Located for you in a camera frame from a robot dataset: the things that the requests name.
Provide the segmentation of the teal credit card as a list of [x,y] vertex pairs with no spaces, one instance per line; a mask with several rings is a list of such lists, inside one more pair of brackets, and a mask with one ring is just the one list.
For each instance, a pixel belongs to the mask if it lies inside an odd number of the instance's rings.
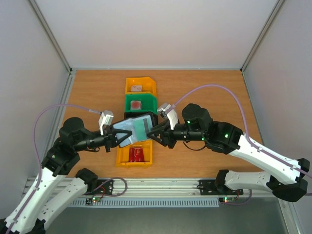
[[150,117],[134,120],[134,130],[138,142],[149,139],[147,134],[149,133],[152,126],[153,124]]

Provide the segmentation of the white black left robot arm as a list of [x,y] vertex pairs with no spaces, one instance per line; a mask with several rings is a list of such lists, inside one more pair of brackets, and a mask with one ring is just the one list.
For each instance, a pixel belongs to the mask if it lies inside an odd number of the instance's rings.
[[93,194],[98,189],[98,176],[84,168],[77,172],[70,184],[51,198],[55,188],[64,181],[79,162],[80,151],[96,151],[119,146],[132,131],[102,124],[98,132],[84,127],[82,119],[67,119],[59,130],[59,137],[40,163],[41,169],[20,204],[0,221],[2,234],[44,234],[52,222],[76,198]]

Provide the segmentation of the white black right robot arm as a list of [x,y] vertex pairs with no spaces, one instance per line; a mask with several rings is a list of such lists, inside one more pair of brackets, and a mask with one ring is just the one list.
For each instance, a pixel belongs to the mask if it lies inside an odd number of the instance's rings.
[[308,160],[291,159],[264,147],[234,125],[214,121],[209,112],[197,104],[188,104],[182,110],[184,123],[179,123],[175,110],[169,107],[159,108],[158,113],[165,120],[147,136],[162,146],[172,149],[177,141],[184,144],[202,141],[204,147],[213,152],[235,156],[261,169],[257,173],[219,170],[214,182],[199,183],[202,193],[229,195],[240,190],[259,190],[288,202],[297,202],[307,194],[304,176],[310,169]]

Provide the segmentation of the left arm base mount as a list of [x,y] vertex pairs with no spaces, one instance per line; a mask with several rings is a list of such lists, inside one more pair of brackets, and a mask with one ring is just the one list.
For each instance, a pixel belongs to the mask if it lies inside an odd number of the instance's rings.
[[91,191],[87,191],[85,195],[112,195],[114,181],[111,179],[98,179]]

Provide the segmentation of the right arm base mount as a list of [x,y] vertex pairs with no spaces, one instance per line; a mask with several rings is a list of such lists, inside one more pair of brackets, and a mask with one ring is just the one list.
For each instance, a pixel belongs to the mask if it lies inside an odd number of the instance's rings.
[[243,195],[244,192],[240,190],[231,190],[228,188],[218,190],[215,186],[214,179],[201,179],[198,181],[196,187],[200,191],[200,195]]

